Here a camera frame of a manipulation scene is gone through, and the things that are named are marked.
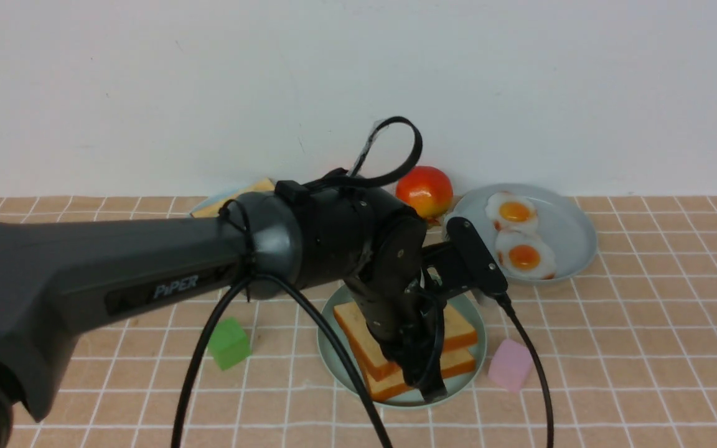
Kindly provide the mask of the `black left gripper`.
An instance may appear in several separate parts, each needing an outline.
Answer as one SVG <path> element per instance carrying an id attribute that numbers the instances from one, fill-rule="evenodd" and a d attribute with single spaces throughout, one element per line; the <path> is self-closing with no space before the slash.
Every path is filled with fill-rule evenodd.
<path id="1" fill-rule="evenodd" d="M 349 291 L 382 355 L 399 366 L 399 384 L 390 399 L 409 392 L 426 404 L 447 399 L 441 374 L 446 302 L 424 290 L 420 275 L 410 282 L 396 275 L 350 278 Z"/>

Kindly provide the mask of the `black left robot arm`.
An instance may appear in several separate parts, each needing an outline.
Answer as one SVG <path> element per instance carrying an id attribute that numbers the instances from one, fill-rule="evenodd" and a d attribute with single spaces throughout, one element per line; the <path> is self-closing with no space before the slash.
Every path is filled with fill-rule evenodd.
<path id="1" fill-rule="evenodd" d="M 48 415 L 83 334 L 222 287 L 182 386 L 172 446 L 180 446 L 207 343 L 240 292 L 287 292 L 347 362 L 344 344 L 302 294 L 344 281 L 407 385 L 440 397 L 444 301 L 431 281 L 421 287 L 426 222 L 385 190 L 398 179 L 336 169 L 245 193 L 210 218 L 0 222 L 0 447 L 11 438 L 15 403 L 36 421 Z"/>

